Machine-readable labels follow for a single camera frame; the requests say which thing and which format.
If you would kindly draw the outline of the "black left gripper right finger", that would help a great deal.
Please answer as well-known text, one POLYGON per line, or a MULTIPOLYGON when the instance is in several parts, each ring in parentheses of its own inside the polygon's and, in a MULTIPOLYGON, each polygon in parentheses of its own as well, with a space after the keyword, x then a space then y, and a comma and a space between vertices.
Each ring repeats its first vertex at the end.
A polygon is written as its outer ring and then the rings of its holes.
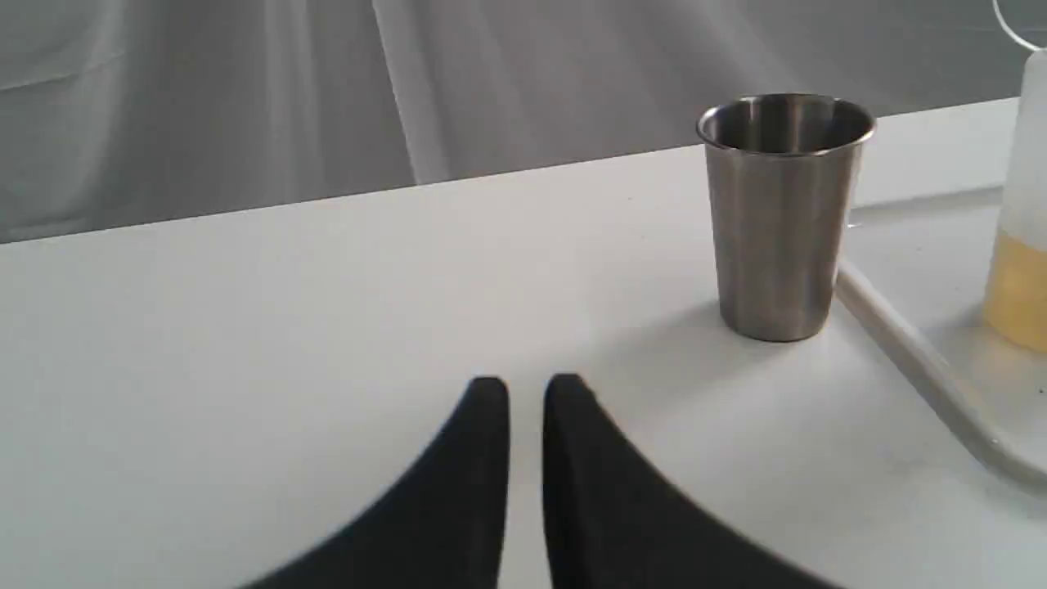
POLYGON ((696 506, 576 373, 545 387, 545 553, 555 588, 825 588, 696 506))

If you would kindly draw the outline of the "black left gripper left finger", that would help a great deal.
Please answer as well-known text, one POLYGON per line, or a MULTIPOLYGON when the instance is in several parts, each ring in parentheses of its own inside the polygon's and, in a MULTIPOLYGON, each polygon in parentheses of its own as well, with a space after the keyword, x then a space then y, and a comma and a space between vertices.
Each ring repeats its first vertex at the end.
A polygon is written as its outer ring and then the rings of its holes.
POLYGON ((495 588, 510 472, 500 378, 474 378, 429 447, 351 524, 255 588, 495 588))

